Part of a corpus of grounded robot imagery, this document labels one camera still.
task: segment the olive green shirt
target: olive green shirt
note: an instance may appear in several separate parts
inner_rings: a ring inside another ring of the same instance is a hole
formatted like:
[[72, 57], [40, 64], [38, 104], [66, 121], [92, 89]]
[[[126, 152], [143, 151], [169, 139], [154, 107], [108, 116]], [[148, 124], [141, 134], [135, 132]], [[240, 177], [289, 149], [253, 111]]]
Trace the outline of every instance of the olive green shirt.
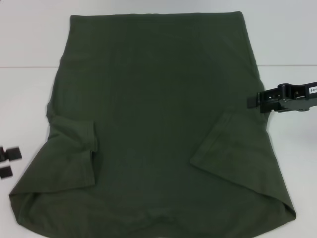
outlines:
[[72, 16], [50, 134], [10, 194], [50, 238], [252, 238], [295, 219], [243, 15]]

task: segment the robotic arm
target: robotic arm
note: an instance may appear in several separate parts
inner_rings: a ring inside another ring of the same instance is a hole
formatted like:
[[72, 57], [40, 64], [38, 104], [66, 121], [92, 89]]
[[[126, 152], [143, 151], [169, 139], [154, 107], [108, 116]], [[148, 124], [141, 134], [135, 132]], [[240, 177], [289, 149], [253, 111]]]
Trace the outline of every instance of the robotic arm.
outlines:
[[261, 113], [305, 112], [313, 106], [317, 106], [317, 82], [303, 85], [284, 83], [247, 99], [247, 107], [260, 108]]

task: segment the green t-shirt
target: green t-shirt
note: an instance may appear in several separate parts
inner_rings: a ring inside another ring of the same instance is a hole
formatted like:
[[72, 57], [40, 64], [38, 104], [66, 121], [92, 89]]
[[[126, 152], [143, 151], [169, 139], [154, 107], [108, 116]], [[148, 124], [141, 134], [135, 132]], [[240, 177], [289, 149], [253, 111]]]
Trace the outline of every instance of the green t-shirt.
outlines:
[[296, 214], [243, 15], [72, 16], [50, 134], [10, 194], [50, 238], [251, 238]]

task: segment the t-shirt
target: t-shirt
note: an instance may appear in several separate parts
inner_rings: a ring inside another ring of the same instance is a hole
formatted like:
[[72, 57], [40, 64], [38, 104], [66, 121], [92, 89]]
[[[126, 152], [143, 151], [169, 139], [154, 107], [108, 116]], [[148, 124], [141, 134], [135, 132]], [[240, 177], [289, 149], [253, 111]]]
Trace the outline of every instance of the t-shirt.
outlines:
[[251, 238], [295, 219], [243, 15], [71, 16], [47, 142], [10, 194], [50, 238]]

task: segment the white surface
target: white surface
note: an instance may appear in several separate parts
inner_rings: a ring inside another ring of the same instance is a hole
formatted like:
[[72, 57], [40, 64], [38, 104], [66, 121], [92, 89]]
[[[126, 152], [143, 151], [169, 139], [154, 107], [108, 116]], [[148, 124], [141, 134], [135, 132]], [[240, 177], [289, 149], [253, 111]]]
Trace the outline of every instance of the white surface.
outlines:
[[58, 66], [73, 14], [237, 10], [258, 64], [317, 64], [316, 8], [315, 0], [2, 0], [0, 66]]
[[[1, 0], [0, 143], [19, 145], [23, 160], [0, 181], [0, 238], [40, 238], [17, 225], [8, 194], [47, 138], [46, 104], [71, 14], [227, 12], [241, 10], [258, 64], [317, 64], [313, 0]], [[317, 66], [260, 67], [266, 89], [317, 81]], [[261, 238], [317, 237], [317, 107], [273, 113], [268, 131], [297, 220]]]

